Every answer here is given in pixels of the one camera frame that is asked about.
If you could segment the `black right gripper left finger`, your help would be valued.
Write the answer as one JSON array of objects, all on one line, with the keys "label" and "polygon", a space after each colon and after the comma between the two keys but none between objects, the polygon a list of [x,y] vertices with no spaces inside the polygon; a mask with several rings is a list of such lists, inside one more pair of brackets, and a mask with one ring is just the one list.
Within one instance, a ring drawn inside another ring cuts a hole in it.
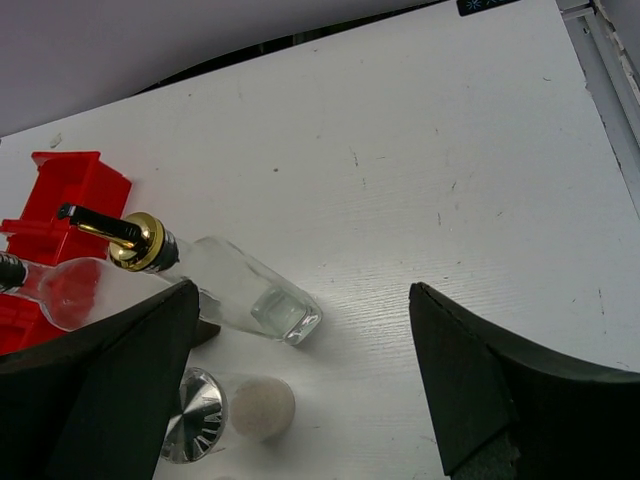
[{"label": "black right gripper left finger", "polygon": [[198,316],[183,281],[2,356],[2,478],[152,478]]}]

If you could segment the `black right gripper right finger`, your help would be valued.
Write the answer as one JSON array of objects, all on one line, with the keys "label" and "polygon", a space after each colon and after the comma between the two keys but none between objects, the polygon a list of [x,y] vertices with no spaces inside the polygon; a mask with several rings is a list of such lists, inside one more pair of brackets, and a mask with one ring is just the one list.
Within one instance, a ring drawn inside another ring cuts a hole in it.
[{"label": "black right gripper right finger", "polygon": [[447,477],[638,477],[636,372],[537,344],[424,283],[409,314]]}]

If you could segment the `dark sauce bottle gold pourer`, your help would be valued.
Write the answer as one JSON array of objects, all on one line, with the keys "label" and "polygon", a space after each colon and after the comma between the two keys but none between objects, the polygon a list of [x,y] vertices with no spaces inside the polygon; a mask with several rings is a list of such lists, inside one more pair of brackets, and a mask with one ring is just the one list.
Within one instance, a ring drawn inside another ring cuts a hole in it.
[{"label": "dark sauce bottle gold pourer", "polygon": [[169,286],[154,275],[94,257],[50,266],[1,254],[1,292],[35,302],[46,320],[65,332],[118,314]]}]

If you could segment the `clear bottle gold pourer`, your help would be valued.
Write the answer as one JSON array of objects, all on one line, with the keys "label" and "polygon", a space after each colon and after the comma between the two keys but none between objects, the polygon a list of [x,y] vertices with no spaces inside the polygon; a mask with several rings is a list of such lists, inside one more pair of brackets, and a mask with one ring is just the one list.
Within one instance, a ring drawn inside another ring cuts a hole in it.
[{"label": "clear bottle gold pourer", "polygon": [[192,281],[203,322],[295,346],[323,318],[307,292],[223,238],[188,242],[145,212],[119,219],[64,203],[57,217],[107,240],[108,260],[122,270]]}]

